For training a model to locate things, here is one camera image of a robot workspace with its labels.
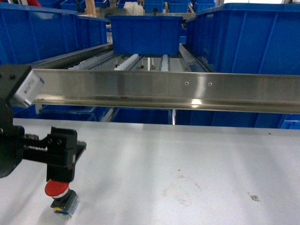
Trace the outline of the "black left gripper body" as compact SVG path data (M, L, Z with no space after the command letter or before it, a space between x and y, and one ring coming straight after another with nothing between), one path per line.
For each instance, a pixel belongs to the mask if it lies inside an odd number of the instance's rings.
M0 66L0 177L8 176L21 162L23 151L18 144L24 128L13 124L14 110L10 104L13 95L29 72L29 64L2 64Z

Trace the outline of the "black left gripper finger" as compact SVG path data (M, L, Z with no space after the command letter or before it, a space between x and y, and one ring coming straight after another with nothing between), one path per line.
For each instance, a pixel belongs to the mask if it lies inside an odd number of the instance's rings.
M87 143L83 141L78 141L75 148L75 161L77 162L83 152L86 150Z
M51 128L47 146L50 161L47 163L46 180L72 182L75 176L77 132L71 129Z

